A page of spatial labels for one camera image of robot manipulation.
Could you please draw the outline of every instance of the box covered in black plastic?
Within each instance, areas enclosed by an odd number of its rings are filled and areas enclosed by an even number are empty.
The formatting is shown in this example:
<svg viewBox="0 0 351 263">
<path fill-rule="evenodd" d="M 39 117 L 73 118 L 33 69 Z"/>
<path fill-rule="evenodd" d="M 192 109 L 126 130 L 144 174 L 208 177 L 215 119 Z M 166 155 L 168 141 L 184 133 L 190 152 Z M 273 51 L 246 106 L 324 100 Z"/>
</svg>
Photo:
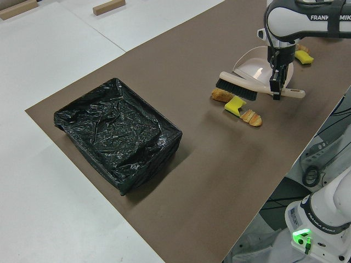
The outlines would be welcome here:
<svg viewBox="0 0 351 263">
<path fill-rule="evenodd" d="M 157 174 L 182 138 L 173 123 L 118 78 L 55 112 L 54 123 L 121 195 Z"/>
</svg>

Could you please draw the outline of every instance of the yellow sponge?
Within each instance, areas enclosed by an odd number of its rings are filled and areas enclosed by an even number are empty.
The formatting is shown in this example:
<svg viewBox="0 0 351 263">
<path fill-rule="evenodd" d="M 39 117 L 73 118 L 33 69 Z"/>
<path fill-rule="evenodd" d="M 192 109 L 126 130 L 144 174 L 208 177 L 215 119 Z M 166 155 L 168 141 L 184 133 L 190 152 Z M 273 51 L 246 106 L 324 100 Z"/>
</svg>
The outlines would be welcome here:
<svg viewBox="0 0 351 263">
<path fill-rule="evenodd" d="M 311 64 L 313 62 L 313 57 L 311 57 L 307 52 L 303 50 L 295 51 L 295 57 L 302 63 L 302 64 Z"/>
<path fill-rule="evenodd" d="M 224 105 L 224 108 L 240 118 L 239 109 L 245 104 L 245 101 L 240 99 L 238 96 L 234 96 L 227 104 Z"/>
</svg>

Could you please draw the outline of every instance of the wooden block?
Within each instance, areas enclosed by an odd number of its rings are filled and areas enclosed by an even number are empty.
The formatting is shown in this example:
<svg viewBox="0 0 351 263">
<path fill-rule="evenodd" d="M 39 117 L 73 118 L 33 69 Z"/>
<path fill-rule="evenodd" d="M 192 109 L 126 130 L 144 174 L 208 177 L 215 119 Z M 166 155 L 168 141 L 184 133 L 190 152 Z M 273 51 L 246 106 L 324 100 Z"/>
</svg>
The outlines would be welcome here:
<svg viewBox="0 0 351 263">
<path fill-rule="evenodd" d="M 27 0 L 0 11 L 0 18 L 6 20 L 38 6 L 37 0 Z"/>
<path fill-rule="evenodd" d="M 124 5 L 126 5 L 126 0 L 112 0 L 98 5 L 97 7 L 93 7 L 93 12 L 95 15 L 101 15 Z"/>
</svg>

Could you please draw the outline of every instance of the dustpan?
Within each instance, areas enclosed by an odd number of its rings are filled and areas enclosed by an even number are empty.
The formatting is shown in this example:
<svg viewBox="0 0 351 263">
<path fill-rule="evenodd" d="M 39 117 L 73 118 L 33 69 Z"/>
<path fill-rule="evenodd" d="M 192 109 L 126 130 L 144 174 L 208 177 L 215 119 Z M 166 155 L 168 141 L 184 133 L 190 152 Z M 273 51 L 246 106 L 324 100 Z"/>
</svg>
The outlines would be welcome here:
<svg viewBox="0 0 351 263">
<path fill-rule="evenodd" d="M 220 78 L 255 92 L 272 95 L 273 92 L 270 91 L 269 84 L 272 69 L 267 61 L 267 52 L 268 47 L 256 47 L 249 50 L 234 65 L 232 74 L 221 72 L 219 75 Z M 293 63 L 290 63 L 284 87 L 281 90 L 281 95 L 303 98 L 305 96 L 303 90 L 286 88 L 291 80 L 292 74 Z"/>
</svg>

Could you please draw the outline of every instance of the brown mat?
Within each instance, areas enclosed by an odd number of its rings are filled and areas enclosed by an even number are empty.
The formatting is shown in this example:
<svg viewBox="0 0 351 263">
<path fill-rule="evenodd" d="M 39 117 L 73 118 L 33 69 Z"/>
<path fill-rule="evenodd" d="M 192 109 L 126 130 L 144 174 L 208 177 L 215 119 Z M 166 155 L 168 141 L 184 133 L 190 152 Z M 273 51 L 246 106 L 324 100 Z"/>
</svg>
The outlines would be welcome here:
<svg viewBox="0 0 351 263">
<path fill-rule="evenodd" d="M 225 1 L 131 50 L 27 113 L 165 262 L 221 262 L 350 84 L 350 41 L 306 39 L 315 58 L 295 62 L 291 88 L 304 99 L 258 94 L 250 127 L 210 99 L 221 71 L 264 45 L 264 1 Z M 53 126 L 59 108 L 118 77 L 183 131 L 171 164 L 125 197 Z"/>
</svg>

